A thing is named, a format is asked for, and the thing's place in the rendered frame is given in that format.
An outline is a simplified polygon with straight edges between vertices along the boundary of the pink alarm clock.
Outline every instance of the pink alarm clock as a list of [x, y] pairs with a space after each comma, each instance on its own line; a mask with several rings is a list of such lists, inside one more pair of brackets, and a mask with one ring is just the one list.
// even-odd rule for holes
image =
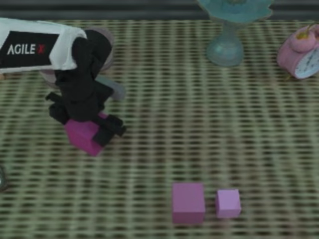
[[278, 51], [277, 63], [297, 79], [319, 72], [319, 25], [302, 27], [290, 35]]

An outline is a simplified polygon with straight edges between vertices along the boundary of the dark background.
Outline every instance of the dark background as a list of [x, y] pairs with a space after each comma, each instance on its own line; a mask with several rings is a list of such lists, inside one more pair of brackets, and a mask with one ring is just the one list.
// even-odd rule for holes
[[[319, 19], [319, 0], [275, 0], [272, 19]], [[195, 0], [0, 0], [0, 16], [24, 19], [207, 19]]]

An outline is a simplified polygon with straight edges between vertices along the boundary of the pink cube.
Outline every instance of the pink cube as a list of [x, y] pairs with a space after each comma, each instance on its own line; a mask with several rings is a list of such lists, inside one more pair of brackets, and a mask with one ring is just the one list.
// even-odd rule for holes
[[[106, 118], [107, 115], [100, 114], [100, 117]], [[70, 144], [74, 145], [78, 149], [87, 152], [91, 156], [96, 156], [102, 151], [103, 147], [92, 140], [99, 130], [99, 126], [95, 123], [91, 121], [77, 122], [70, 119], [64, 125], [64, 129], [68, 135]]]
[[240, 195], [237, 189], [218, 190], [216, 199], [218, 218], [236, 218], [241, 213]]
[[205, 217], [204, 186], [201, 183], [174, 183], [172, 220], [175, 224], [201, 224]]

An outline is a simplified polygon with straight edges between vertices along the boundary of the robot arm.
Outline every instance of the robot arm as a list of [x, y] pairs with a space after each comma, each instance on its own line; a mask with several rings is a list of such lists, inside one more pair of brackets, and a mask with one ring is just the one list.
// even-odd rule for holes
[[0, 74], [53, 70], [61, 96], [50, 115], [65, 124], [69, 119], [93, 121], [101, 128], [122, 135], [125, 128], [103, 120], [99, 113], [114, 91], [96, 81], [112, 50], [109, 40], [97, 31], [68, 25], [0, 18]]

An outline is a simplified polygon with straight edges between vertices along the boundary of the red x letter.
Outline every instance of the red x letter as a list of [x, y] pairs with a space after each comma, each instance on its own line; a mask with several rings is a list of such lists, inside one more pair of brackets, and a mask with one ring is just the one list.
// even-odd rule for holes
[[38, 54], [42, 54], [44, 53], [44, 44], [39, 44], [38, 45], [38, 50], [37, 50]]

